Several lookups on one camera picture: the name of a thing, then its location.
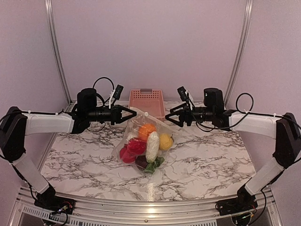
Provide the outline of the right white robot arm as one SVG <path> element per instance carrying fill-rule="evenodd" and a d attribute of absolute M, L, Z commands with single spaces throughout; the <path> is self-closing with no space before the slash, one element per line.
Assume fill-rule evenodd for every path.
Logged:
<path fill-rule="evenodd" d="M 217 202 L 218 210 L 224 214 L 230 210 L 243 211 L 256 206 L 255 196 L 273 184 L 286 169 L 300 161 L 301 127 L 292 113 L 283 115 L 255 113 L 226 109 L 223 93 L 217 88 L 204 89 L 204 105 L 195 106 L 189 92 L 178 88 L 182 104 L 172 108 L 165 119 L 183 127 L 193 122 L 203 130 L 238 132 L 243 136 L 246 149 L 255 161 L 255 154 L 263 157 L 256 164 L 256 173 L 238 191 L 234 199 Z"/>

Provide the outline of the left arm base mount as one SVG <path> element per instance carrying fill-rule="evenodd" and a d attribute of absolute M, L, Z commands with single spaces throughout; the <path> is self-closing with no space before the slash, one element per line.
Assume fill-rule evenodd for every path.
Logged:
<path fill-rule="evenodd" d="M 54 214 L 58 213 L 67 213 L 68 215 L 71 215 L 74 210 L 75 206 L 75 200 L 70 198 L 64 198 L 55 196 L 54 199 L 50 201 L 50 204 L 46 204 L 41 199 L 36 199 L 34 202 L 35 206 L 51 210 Z"/>

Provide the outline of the clear zip top bag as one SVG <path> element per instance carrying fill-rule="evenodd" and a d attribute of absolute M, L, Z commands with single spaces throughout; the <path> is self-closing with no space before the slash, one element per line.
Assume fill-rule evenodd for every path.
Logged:
<path fill-rule="evenodd" d="M 126 166 L 142 174 L 153 174 L 165 164 L 179 132 L 163 121 L 138 108 L 130 107 L 137 115 L 127 121 L 121 141 L 112 155 Z"/>

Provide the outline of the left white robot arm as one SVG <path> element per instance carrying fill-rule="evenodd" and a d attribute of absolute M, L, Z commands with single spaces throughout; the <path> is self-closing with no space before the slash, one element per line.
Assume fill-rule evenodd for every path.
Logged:
<path fill-rule="evenodd" d="M 9 108 L 0 120 L 0 149 L 18 176 L 36 192 L 35 205 L 49 210 L 71 208 L 73 201 L 56 195 L 54 187 L 41 174 L 33 154 L 29 154 L 29 139 L 41 138 L 43 134 L 80 134 L 92 122 L 111 125 L 121 124 L 137 115 L 122 105 L 115 104 L 120 98 L 122 86 L 114 88 L 107 101 L 97 104 L 100 95 L 95 88 L 85 88 L 77 94 L 77 102 L 71 111 L 38 113 L 22 111 L 16 106 Z"/>

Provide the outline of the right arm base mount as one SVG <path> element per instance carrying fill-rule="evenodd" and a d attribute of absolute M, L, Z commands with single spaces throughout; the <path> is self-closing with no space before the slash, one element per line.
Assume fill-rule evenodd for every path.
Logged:
<path fill-rule="evenodd" d="M 219 211 L 220 216 L 236 214 L 248 210 L 254 210 L 258 207 L 255 199 L 248 203 L 240 203 L 238 198 L 219 200 L 215 204 L 215 208 Z"/>

